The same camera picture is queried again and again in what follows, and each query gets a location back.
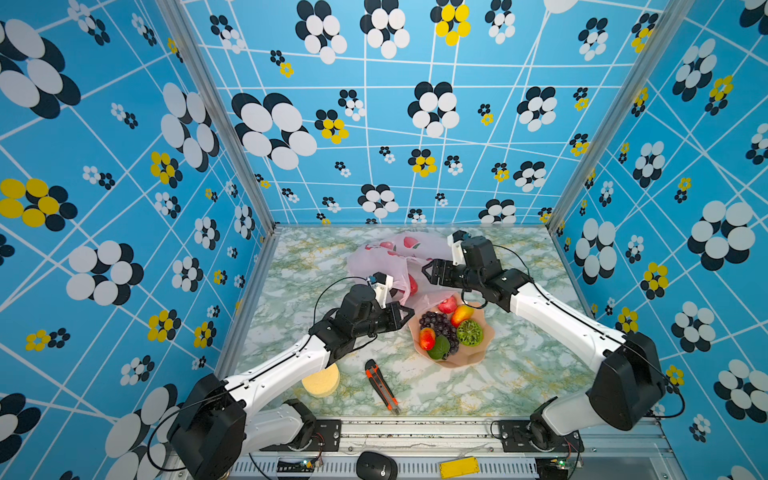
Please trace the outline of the red peach top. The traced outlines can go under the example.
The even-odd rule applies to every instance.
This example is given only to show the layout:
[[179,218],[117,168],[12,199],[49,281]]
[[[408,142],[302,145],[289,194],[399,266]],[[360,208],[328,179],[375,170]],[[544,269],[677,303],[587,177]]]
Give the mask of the red peach top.
[[438,311],[446,315],[452,315],[457,308],[458,303],[455,296],[451,296],[437,305]]

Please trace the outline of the pink plastic bag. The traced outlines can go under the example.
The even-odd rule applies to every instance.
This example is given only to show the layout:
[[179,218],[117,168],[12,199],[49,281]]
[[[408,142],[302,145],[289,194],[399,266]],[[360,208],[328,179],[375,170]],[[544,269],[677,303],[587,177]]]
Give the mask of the pink plastic bag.
[[[352,276],[369,277],[382,272],[393,278],[390,296],[416,312],[430,309],[458,292],[458,289],[431,285],[422,273],[430,260],[452,260],[446,236],[410,231],[379,240],[369,240],[347,258]],[[408,275],[418,283],[418,293],[411,295]]]

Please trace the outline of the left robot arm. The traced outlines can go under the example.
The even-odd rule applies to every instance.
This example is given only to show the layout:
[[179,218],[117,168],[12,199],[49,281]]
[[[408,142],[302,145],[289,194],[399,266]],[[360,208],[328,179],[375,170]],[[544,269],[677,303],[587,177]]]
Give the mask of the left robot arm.
[[209,374],[198,380],[167,434],[184,470],[194,479],[220,479],[244,453],[306,441],[311,412],[299,401],[275,409],[268,403],[352,353],[357,339],[398,331],[414,314],[374,287],[357,284],[277,356],[225,379]]

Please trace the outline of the green kiwi half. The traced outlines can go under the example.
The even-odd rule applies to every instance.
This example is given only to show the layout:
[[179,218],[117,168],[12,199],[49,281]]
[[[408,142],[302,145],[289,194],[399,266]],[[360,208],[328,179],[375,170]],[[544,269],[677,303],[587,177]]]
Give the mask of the green kiwi half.
[[484,341],[484,328],[475,320],[467,319],[456,328],[456,336],[463,346],[479,346]]

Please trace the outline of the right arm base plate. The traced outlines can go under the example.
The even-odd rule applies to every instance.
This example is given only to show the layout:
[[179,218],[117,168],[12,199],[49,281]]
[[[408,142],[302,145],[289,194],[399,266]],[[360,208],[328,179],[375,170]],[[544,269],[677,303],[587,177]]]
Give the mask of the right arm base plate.
[[576,454],[584,451],[578,431],[557,436],[530,420],[494,420],[490,434],[501,442],[506,453]]

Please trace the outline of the orange black utility knife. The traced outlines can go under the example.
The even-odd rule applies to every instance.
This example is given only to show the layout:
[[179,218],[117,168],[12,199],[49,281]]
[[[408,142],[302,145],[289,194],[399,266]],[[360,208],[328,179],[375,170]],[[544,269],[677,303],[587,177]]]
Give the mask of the orange black utility knife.
[[389,385],[381,374],[381,370],[375,360],[369,359],[365,363],[365,373],[369,383],[382,400],[386,408],[395,415],[400,414],[399,403]]

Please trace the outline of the dark grape bunch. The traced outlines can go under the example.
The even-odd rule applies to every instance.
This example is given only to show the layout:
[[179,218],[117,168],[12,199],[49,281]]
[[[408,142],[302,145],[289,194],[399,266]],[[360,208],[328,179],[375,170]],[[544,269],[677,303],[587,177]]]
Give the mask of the dark grape bunch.
[[458,351],[460,342],[456,336],[456,328],[452,326],[451,321],[446,314],[432,311],[426,312],[419,320],[419,332],[423,328],[432,328],[436,333],[436,338],[440,335],[443,335],[450,341],[451,352],[449,356],[455,354]]

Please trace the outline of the aluminium front rail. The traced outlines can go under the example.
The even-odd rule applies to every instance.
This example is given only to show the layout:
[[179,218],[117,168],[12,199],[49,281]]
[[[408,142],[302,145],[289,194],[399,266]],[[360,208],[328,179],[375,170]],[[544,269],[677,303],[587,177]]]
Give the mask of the aluminium front rail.
[[363,451],[393,458],[397,479],[441,479],[439,464],[475,457],[478,474],[454,479],[681,479],[684,474],[660,426],[643,420],[630,432],[606,426],[579,432],[576,454],[506,453],[490,434],[494,420],[426,417],[349,417],[338,452],[242,454],[220,479],[359,479]]

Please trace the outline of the red orange mango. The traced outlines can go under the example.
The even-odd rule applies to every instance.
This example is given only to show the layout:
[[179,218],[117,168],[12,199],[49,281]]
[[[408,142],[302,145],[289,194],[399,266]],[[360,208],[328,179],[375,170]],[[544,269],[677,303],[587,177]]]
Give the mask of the red orange mango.
[[432,328],[423,328],[419,332],[419,345],[424,351],[431,351],[435,348],[436,333]]

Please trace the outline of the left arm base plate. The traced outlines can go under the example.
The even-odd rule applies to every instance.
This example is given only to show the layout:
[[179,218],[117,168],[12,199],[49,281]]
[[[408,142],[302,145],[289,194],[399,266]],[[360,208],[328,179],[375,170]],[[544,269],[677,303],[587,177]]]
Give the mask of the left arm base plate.
[[312,431],[303,427],[297,438],[286,444],[274,444],[261,448],[261,452],[338,452],[342,433],[339,419],[319,419],[312,424]]

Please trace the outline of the pink fruit plate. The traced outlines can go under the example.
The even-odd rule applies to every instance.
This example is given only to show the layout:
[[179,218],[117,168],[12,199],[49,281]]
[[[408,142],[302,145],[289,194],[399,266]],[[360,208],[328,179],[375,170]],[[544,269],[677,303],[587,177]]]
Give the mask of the pink fruit plate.
[[408,328],[416,352],[449,369],[479,364],[496,336],[484,311],[458,295],[416,314]]

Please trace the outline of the black computer mouse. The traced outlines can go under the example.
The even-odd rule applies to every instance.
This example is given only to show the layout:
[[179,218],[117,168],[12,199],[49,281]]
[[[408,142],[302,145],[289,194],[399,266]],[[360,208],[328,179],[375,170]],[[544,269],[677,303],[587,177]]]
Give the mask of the black computer mouse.
[[396,480],[398,465],[387,455],[363,451],[356,461],[355,472],[361,480]]

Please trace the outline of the red strawberry fruit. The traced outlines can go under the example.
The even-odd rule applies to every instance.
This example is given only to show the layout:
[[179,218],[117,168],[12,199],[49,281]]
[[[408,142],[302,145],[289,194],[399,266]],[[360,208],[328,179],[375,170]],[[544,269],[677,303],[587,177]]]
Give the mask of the red strawberry fruit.
[[409,291],[411,295],[415,295],[418,293],[418,283],[415,280],[415,278],[412,275],[408,275],[409,280]]

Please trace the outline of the yellow mango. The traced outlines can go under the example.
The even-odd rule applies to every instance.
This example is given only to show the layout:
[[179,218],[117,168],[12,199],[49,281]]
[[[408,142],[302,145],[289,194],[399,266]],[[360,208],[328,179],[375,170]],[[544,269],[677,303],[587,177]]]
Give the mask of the yellow mango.
[[451,316],[451,324],[454,328],[458,328],[464,321],[469,320],[475,309],[471,306],[460,305],[456,308]]

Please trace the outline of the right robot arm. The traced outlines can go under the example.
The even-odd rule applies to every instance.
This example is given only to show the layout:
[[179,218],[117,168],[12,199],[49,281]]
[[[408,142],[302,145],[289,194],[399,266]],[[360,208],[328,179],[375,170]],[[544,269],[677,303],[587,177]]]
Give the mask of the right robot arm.
[[554,397],[531,414],[529,431],[539,449],[584,428],[630,431],[662,399],[666,377],[649,337],[612,330],[560,302],[527,271],[503,267],[484,237],[456,231],[448,241],[450,258],[433,259],[422,269],[430,284],[480,294],[485,304],[547,332],[595,374],[590,387]]

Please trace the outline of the yellow tag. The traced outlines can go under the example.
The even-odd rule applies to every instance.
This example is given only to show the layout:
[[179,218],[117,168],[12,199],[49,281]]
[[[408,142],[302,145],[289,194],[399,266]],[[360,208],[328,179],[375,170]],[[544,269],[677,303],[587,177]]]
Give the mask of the yellow tag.
[[441,479],[454,479],[480,472],[479,462],[475,457],[464,457],[439,464]]

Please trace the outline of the yellow round sponge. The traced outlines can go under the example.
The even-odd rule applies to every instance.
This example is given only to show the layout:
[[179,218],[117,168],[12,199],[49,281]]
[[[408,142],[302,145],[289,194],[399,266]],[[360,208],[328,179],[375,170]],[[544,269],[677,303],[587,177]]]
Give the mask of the yellow round sponge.
[[305,377],[301,383],[311,396],[324,398],[332,395],[338,389],[340,380],[340,370],[336,364],[333,364],[320,372]]

